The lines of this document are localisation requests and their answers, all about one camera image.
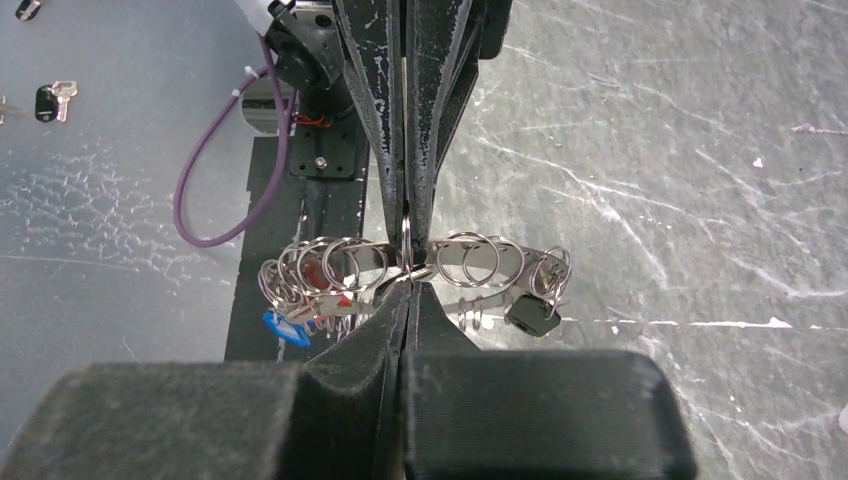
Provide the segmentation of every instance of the metal key ring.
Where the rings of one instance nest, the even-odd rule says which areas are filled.
[[[313,328],[312,325],[315,325],[315,322],[303,322],[301,324],[301,326],[303,327],[304,333],[306,333],[310,337],[313,337],[313,336],[315,336],[316,333],[318,333],[317,328]]]
[[[471,327],[476,331],[480,330],[480,327],[483,326],[483,296],[478,295],[477,298],[471,302]]]
[[[484,243],[488,243],[489,246],[492,247],[492,251],[495,253],[495,266],[494,266],[494,268],[492,268],[491,273],[489,273],[487,276],[485,276],[482,279],[476,279],[468,273],[468,263],[467,263],[468,262],[468,255],[469,255],[469,253],[471,253],[472,250],[474,250],[474,247],[468,248],[462,256],[462,273],[465,274],[466,278],[468,278],[469,280],[472,280],[472,281],[463,282],[461,280],[458,280],[456,277],[454,277],[450,273],[448,273],[448,271],[445,269],[445,265],[444,265],[444,262],[442,262],[442,257],[441,257],[441,254],[442,254],[442,251],[444,250],[444,247],[440,248],[438,253],[436,254],[436,269],[439,271],[440,274],[442,274],[442,276],[445,278],[445,280],[447,280],[449,283],[451,283],[451,284],[453,284],[457,287],[460,287],[460,288],[482,287],[483,285],[486,285],[488,282],[490,282],[493,278],[495,278],[495,275],[498,274],[498,270],[501,267],[501,253],[498,251],[498,246],[495,245],[495,243],[493,241],[489,240],[487,237],[485,237],[483,235],[480,235],[479,233],[461,232],[461,233],[451,235],[450,237],[448,237],[448,240],[455,240],[455,239],[461,238],[461,237],[476,238],[476,239],[482,240]]]
[[[303,289],[303,291],[300,292],[303,295],[306,295],[306,296],[323,295],[323,294],[329,293],[332,290],[332,284],[329,284],[329,282],[328,282],[327,288],[321,289],[321,288],[316,287],[315,285],[311,285],[303,277],[303,259],[306,257],[306,255],[309,252],[315,250],[316,248],[321,248],[321,247],[326,247],[328,245],[331,245],[333,243],[332,240],[333,239],[327,238],[327,237],[316,238],[315,240],[310,242],[311,243],[310,246],[301,250],[300,254],[297,256],[297,262],[295,262],[294,276],[295,276],[295,278],[297,278],[298,283],[300,283],[299,287]]]
[[[561,253],[562,257],[557,257],[557,253]],[[544,292],[540,292],[539,288],[536,286],[536,282],[540,280],[539,274],[542,272],[542,264],[544,264],[545,261],[551,261],[551,259],[562,260],[562,262],[566,264],[566,271],[564,272],[566,274],[565,281],[567,282],[567,279],[571,278],[571,257],[568,254],[568,251],[562,247],[553,247],[545,250],[543,256],[539,258],[538,262],[536,262],[536,265],[533,266],[533,270],[530,272],[530,279],[528,282],[530,287],[530,293],[543,300],[550,300],[551,297],[556,295],[556,285],[558,285],[559,282],[562,281],[561,279],[557,278],[558,274],[560,273],[559,271],[551,271],[550,275],[552,277],[555,277],[556,281],[551,286],[546,287]]]
[[[359,275],[362,273],[362,271],[359,268],[359,261],[356,259],[356,257],[353,254],[351,254],[350,252],[345,252],[347,254],[347,256],[351,260],[353,260],[353,278],[354,278],[354,285],[356,285],[356,287],[354,287],[354,286],[345,285],[343,281],[340,282],[340,281],[336,280],[335,272],[333,272],[333,269],[330,266],[330,255],[333,254],[334,250],[336,250],[340,247],[358,245],[360,243],[364,243],[364,240],[345,237],[345,238],[340,238],[337,241],[331,243],[330,246],[328,246],[327,249],[324,250],[324,255],[321,256],[321,271],[324,273],[324,277],[327,279],[328,282],[330,282],[331,286],[333,286],[333,287],[335,287],[339,290],[342,290],[342,291],[351,291],[352,293],[359,293],[359,292],[353,292],[352,291],[352,289],[358,288],[358,286],[359,286]]]
[[[503,288],[503,287],[506,287],[507,285],[512,285],[513,283],[515,283],[521,277],[521,274],[524,273],[524,267],[527,266],[527,259],[524,258],[525,257],[524,249],[521,248],[521,245],[513,242],[512,240],[509,240],[508,238],[493,235],[493,236],[489,237],[489,239],[493,240],[497,243],[508,245],[508,246],[514,248],[515,251],[518,253],[518,257],[521,259],[521,265],[519,265],[518,269],[515,271],[514,274],[512,274],[511,277],[507,278],[506,280],[504,280],[502,282],[490,283],[490,284],[487,285],[487,287]],[[503,247],[502,249],[500,249],[500,253],[503,253],[503,252],[506,252],[506,251],[507,251],[507,247]]]
[[[300,253],[300,250],[309,246],[309,242],[307,241],[299,241],[286,246],[283,249],[283,253],[277,258],[277,270],[280,272],[286,271],[286,266],[288,263],[296,262],[297,256]]]
[[[360,276],[361,276],[361,273],[360,273],[360,275],[357,275],[354,285],[346,287],[347,291],[349,293],[364,293],[364,292],[367,292],[369,290],[373,290],[373,289],[377,288],[383,282],[383,280],[385,280],[386,275],[388,275],[388,273],[389,273],[389,256],[386,254],[386,252],[382,248],[378,247],[379,244],[372,243],[369,240],[364,240],[363,242],[357,244],[357,246],[358,245],[367,246],[371,251],[375,252],[380,257],[380,262],[381,262],[381,266],[379,267],[380,274],[377,276],[376,279],[371,281],[371,283],[368,283],[368,284],[365,284],[365,285],[360,285],[359,284],[359,280],[360,280]],[[345,247],[343,249],[343,251],[358,266],[359,260],[356,258],[356,255],[352,251],[350,251],[349,248],[350,247]]]
[[[279,304],[282,303],[280,302],[281,297],[279,297],[276,292],[273,292],[269,285],[269,283],[271,282],[271,279],[268,278],[269,266],[271,264],[274,264],[274,266],[276,266],[276,263],[277,262],[275,260],[265,260],[265,262],[262,263],[262,266],[259,267],[258,274],[259,291],[262,292],[262,295],[265,296],[265,299],[268,300],[268,302],[274,307],[274,310],[277,310],[280,307]]]
[[[400,261],[398,266],[404,273],[412,272],[412,224],[409,215],[400,222]]]
[[[468,310],[466,309],[468,302],[465,300],[464,297],[459,297],[459,302],[457,302],[457,305],[459,308],[457,323],[459,324],[459,329],[465,331],[465,328],[468,326]]]

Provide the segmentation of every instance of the black key head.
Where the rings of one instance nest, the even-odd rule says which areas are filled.
[[[524,295],[509,308],[507,320],[521,331],[534,337],[544,337],[562,323],[556,310],[551,312],[547,302],[532,295]]]
[[[35,118],[39,122],[48,123],[56,120],[59,115],[59,101],[53,95],[53,86],[44,85],[35,92]]]
[[[18,20],[26,22],[35,18],[39,10],[41,10],[41,2],[39,0],[23,0],[18,5],[18,9],[15,10],[15,16],[18,17]]]

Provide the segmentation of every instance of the white zip tie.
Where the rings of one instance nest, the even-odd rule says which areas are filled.
[[[245,65],[244,73],[245,73],[245,75],[253,75],[253,77],[256,78],[257,80],[259,80],[259,78],[260,78],[259,74],[256,73],[256,70],[254,70],[253,67],[251,67],[250,65]]]

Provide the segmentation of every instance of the key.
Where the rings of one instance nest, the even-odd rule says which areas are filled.
[[[522,295],[509,308],[506,319],[525,333],[544,337],[562,323],[562,317],[556,310],[551,312],[551,308],[544,300],[532,295]]]
[[[15,11],[15,16],[18,17],[18,20],[26,22],[35,18],[40,9],[41,2],[39,0],[23,0]]]
[[[67,122],[68,104],[71,102],[71,97],[77,94],[77,82],[56,82],[53,84],[52,92],[56,96],[56,101],[59,102],[59,114],[56,119],[60,122]]]
[[[39,122],[48,123],[56,120],[59,114],[59,102],[53,95],[53,86],[44,85],[35,92],[35,118]]]

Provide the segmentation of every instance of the scratched metal surface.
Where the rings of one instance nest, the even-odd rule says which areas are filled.
[[[258,40],[234,2],[0,0],[0,461],[64,371],[224,354],[241,242],[199,252],[171,225],[186,155],[244,78]],[[68,123],[35,90],[76,80]],[[188,213],[220,233],[245,213],[254,130],[236,114],[198,164]]]
[[[12,103],[29,110],[60,77],[81,88],[67,125],[0,127],[0,456],[68,368],[223,356],[240,244],[183,245],[169,195],[260,56],[230,2],[110,3],[51,3],[0,28]],[[543,340],[495,324],[475,341],[645,352],[680,396],[702,478],[840,478],[848,137],[790,128],[848,130],[846,59],[837,0],[516,2],[434,233],[567,246],[571,321]],[[233,119],[202,161],[200,233],[244,213],[251,136]]]
[[[434,235],[568,247],[571,320],[475,341],[650,355],[701,478],[845,478],[848,132],[791,128],[848,130],[846,79],[846,2],[517,0]]]

